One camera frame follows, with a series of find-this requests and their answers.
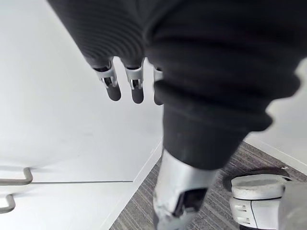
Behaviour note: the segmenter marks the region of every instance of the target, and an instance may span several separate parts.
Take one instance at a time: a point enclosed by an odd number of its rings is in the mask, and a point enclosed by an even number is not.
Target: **black knit fabric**
[[[50,0],[86,60],[144,55],[162,69],[164,147],[202,169],[223,167],[265,113],[293,95],[307,50],[304,0]]]

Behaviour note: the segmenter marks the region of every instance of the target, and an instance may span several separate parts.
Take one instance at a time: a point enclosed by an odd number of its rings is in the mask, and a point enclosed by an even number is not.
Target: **door handle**
[[[0,214],[12,212],[14,208],[16,207],[16,204],[15,204],[15,201],[12,195],[7,195],[6,201],[8,202],[9,205],[6,207],[0,207]]]
[[[0,179],[0,186],[8,185],[27,185],[33,181],[33,176],[30,168],[24,168],[25,179]]]

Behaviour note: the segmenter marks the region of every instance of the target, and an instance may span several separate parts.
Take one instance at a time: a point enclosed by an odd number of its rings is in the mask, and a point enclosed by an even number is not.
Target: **carpet floor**
[[[128,202],[110,230],[153,230],[152,199],[161,161],[153,167],[132,199]],[[229,207],[231,194],[223,189],[225,175],[245,173],[263,167],[286,167],[290,177],[307,182],[307,176],[266,153],[243,143],[230,162],[220,170],[215,185],[209,190],[201,211],[187,230],[238,230]]]

